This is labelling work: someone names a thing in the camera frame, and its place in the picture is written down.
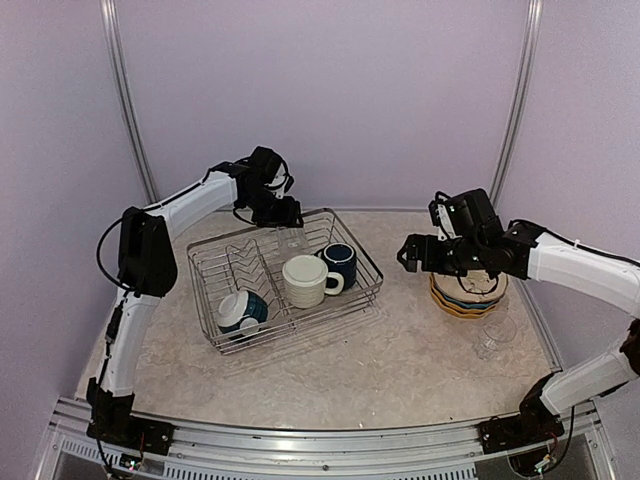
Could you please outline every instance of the wall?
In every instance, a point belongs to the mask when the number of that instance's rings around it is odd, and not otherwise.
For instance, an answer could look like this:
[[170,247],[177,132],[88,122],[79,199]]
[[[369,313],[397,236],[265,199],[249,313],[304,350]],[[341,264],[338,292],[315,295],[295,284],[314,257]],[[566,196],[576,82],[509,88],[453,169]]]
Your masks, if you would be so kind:
[[[529,218],[640,258],[640,8],[634,1],[545,2],[503,221]],[[624,314],[551,285],[531,285],[565,366],[606,349]],[[599,401],[623,479],[640,478],[638,382]]]
[[97,240],[143,196],[97,1],[0,3],[0,64],[0,465],[14,480],[113,299]]
[[258,144],[289,161],[306,206],[424,208],[488,187],[527,4],[119,2],[161,194]]

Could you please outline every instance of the beige table surface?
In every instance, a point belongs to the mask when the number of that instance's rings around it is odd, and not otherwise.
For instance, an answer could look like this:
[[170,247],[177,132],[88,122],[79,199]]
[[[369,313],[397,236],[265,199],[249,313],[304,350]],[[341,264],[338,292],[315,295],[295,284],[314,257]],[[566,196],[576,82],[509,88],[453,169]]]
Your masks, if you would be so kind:
[[[338,329],[296,335],[221,355],[204,338],[187,246],[243,228],[215,213],[174,242],[179,278],[160,303],[137,365],[134,409],[180,419],[253,427],[358,429],[427,425],[515,411],[549,365],[513,286],[509,315],[519,335],[482,361],[477,326],[441,311],[428,274],[395,260],[410,233],[428,233],[426,213],[339,212],[384,274],[377,308]],[[79,382],[84,397],[103,342]]]

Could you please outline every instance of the dish rack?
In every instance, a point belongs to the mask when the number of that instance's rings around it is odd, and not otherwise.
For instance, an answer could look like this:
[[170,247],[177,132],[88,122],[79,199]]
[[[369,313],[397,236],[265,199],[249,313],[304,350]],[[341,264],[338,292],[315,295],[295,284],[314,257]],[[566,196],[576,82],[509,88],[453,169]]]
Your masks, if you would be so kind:
[[[382,272],[338,215],[331,209],[320,209],[303,214],[303,218],[302,232],[296,232],[303,241],[293,250],[286,246],[281,248],[282,230],[257,227],[202,240],[187,248],[202,331],[223,355],[327,322],[332,322],[333,328],[339,328],[348,321],[345,316],[374,301],[382,285]],[[355,285],[340,295],[326,296],[316,307],[299,309],[292,306],[284,293],[284,262],[298,254],[314,254],[334,242],[348,243],[356,251]],[[260,295],[269,306],[269,315],[259,331],[253,327],[239,338],[242,330],[223,334],[216,317],[222,299],[242,289]]]

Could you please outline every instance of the rack wire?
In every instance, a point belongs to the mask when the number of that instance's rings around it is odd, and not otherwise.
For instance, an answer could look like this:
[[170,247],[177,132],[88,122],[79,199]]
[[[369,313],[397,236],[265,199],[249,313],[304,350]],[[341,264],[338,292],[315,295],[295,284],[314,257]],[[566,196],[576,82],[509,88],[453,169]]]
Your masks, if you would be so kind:
[[[222,354],[235,353],[320,325],[340,328],[351,313],[374,301],[383,275],[338,215],[320,209],[303,215],[305,237],[295,252],[281,248],[276,229],[247,228],[192,243],[187,248],[191,280],[200,325],[205,337]],[[324,246],[348,243],[357,256],[356,283],[340,295],[325,297],[313,308],[292,306],[284,294],[282,266],[294,254],[314,254]],[[267,321],[260,329],[249,327],[222,333],[216,318],[224,297],[239,290],[260,295],[269,306]]]

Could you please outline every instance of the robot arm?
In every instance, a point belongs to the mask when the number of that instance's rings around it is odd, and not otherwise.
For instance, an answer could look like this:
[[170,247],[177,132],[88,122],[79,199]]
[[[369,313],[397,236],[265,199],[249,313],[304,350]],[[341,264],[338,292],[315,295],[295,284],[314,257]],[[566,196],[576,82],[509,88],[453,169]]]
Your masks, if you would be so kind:
[[178,275],[171,242],[208,214],[231,204],[250,207],[252,223],[258,227],[302,226],[300,204],[284,196],[292,184],[286,162],[273,150],[257,147],[251,157],[209,169],[202,180],[162,202],[127,209],[105,232],[106,236],[122,225],[118,279],[110,277],[119,288],[105,352],[87,390],[93,419],[89,436],[136,450],[144,439],[145,451],[167,453],[173,427],[133,417],[131,409],[145,332]]
[[[440,234],[407,237],[398,261],[407,271],[465,276],[485,270],[491,278],[506,273],[523,280],[552,282],[608,302],[634,319],[640,317],[640,264],[571,242],[525,220],[507,231],[484,190],[450,198],[440,192],[429,205]],[[634,320],[626,341],[611,351],[538,381],[520,404],[516,419],[505,419],[503,439],[483,441],[486,453],[544,440],[559,432],[558,415],[585,400],[606,395],[640,375],[640,321]],[[500,438],[506,424],[480,425],[483,438]]]

